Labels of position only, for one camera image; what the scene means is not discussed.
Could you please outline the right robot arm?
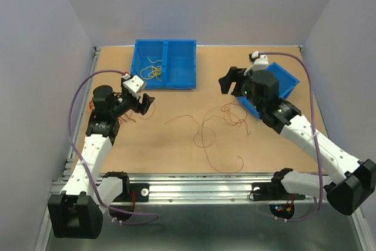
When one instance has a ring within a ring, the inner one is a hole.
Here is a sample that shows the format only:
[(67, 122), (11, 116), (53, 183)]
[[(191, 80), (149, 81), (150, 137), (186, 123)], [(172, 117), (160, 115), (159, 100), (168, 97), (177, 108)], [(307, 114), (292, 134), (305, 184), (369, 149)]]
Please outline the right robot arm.
[(276, 172), (271, 181), (258, 185), (252, 195), (254, 201), (312, 196), (350, 216), (374, 193), (375, 162), (359, 160), (314, 129), (312, 120), (280, 97), (279, 81), (272, 72), (231, 67), (219, 84), (223, 94), (245, 97), (266, 126), (297, 145), (319, 165), (316, 175), (291, 168)]

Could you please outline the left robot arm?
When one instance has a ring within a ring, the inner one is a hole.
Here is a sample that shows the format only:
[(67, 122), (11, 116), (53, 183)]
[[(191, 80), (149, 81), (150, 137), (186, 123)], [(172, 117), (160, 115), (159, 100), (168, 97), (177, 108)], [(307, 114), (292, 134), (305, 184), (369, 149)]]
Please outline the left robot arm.
[(73, 174), (62, 190), (48, 200), (53, 234), (57, 238), (96, 239), (107, 210), (121, 213), (111, 206), (130, 196), (126, 172), (108, 172), (98, 185), (100, 169), (112, 149), (120, 129), (119, 118), (128, 111), (145, 115), (155, 98), (122, 87), (115, 93), (111, 86), (93, 91), (94, 109), (89, 117), (82, 151), (77, 153)]

